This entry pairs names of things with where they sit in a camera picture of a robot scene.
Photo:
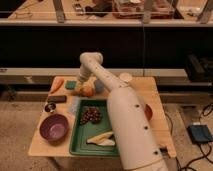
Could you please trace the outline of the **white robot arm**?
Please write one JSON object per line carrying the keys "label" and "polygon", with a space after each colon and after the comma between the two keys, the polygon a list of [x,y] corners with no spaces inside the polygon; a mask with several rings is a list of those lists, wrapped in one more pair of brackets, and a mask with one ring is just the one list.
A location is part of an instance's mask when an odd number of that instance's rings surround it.
{"label": "white robot arm", "polygon": [[101,66],[99,52],[80,55],[79,82],[94,74],[109,91],[107,110],[123,168],[127,171],[169,171],[136,91]]}

